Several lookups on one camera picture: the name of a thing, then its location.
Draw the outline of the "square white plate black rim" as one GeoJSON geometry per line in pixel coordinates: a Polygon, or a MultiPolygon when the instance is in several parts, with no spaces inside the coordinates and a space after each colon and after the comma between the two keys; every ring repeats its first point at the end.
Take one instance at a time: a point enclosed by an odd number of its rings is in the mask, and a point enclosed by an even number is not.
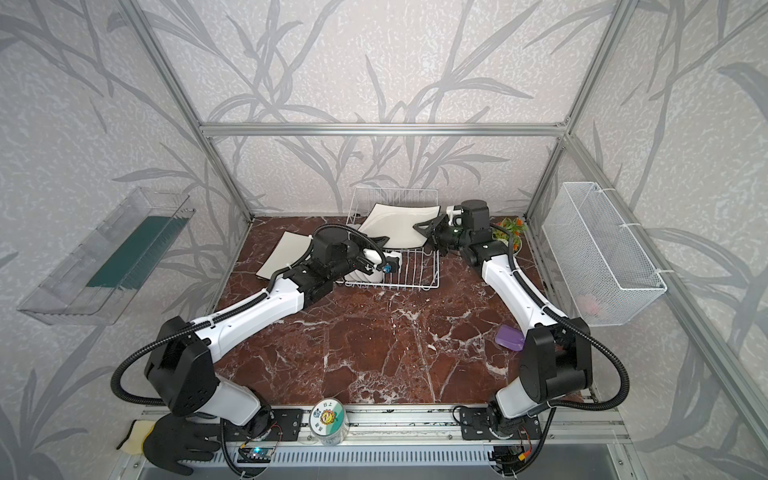
{"type": "Polygon", "coordinates": [[[291,232],[284,232],[267,260],[257,271],[259,278],[269,280],[277,271],[290,267],[305,254],[311,243],[311,237],[291,232]]]}

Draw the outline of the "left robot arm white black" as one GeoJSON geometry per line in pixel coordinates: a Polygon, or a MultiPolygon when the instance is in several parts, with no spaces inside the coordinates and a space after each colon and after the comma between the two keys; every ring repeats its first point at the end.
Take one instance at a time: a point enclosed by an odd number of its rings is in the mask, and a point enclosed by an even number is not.
{"type": "Polygon", "coordinates": [[[397,272],[401,257],[384,250],[387,240],[347,225],[318,227],[305,252],[274,271],[258,293],[192,321],[166,321],[155,341],[116,368],[113,394],[128,403],[165,406],[177,417],[214,415],[252,436],[265,434],[273,418],[270,406],[252,389],[219,376],[216,362],[259,331],[316,303],[351,273],[397,272]]]}

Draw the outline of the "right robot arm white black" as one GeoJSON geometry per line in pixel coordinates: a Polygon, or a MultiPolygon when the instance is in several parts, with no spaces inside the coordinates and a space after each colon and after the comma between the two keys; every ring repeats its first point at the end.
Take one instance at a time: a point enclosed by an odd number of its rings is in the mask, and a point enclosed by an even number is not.
{"type": "Polygon", "coordinates": [[[488,425],[495,436],[511,437],[524,419],[545,410],[604,411],[627,399],[630,377],[622,361],[592,336],[582,318],[566,316],[536,288],[516,258],[519,233],[493,223],[486,202],[464,201],[413,228],[440,252],[458,251],[501,298],[524,336],[517,378],[488,403],[488,425]],[[593,383],[593,352],[615,368],[618,390],[597,403],[571,401],[570,394],[593,383]]]}

